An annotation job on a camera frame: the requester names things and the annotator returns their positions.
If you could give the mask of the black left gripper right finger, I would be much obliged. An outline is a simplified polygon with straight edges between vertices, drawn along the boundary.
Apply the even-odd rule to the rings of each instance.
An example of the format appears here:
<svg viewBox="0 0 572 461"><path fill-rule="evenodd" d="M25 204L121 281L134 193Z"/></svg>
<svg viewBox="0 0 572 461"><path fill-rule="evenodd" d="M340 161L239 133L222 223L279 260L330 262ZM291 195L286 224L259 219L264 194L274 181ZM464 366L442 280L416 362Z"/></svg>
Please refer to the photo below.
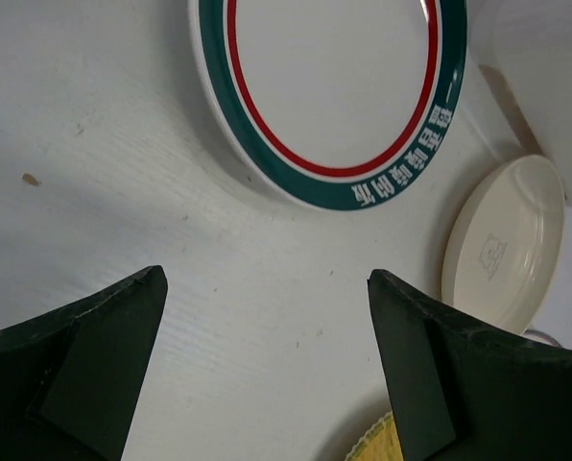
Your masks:
<svg viewBox="0 0 572 461"><path fill-rule="evenodd" d="M493 327L386 270L369 307L407 460L572 460L572 351Z"/></svg>

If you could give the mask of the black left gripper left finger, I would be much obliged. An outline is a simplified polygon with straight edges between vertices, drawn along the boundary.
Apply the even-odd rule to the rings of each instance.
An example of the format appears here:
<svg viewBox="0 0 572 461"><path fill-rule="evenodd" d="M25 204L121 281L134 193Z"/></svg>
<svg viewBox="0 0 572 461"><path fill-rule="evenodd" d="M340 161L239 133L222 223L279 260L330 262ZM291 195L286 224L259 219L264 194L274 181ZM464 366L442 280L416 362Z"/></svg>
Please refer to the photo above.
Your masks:
<svg viewBox="0 0 572 461"><path fill-rule="evenodd" d="M0 460L119 460L162 319L159 265L0 330Z"/></svg>

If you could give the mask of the cream oval plate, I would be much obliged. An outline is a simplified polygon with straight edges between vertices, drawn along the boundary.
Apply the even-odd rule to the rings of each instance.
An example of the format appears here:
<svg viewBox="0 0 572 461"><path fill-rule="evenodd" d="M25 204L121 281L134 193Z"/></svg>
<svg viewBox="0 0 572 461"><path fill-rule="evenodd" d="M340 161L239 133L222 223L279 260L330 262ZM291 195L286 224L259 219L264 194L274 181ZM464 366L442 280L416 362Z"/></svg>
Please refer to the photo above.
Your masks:
<svg viewBox="0 0 572 461"><path fill-rule="evenodd" d="M465 201L448 238L441 300L521 334L539 311L560 259L565 224L560 174L546 157L501 165Z"/></svg>

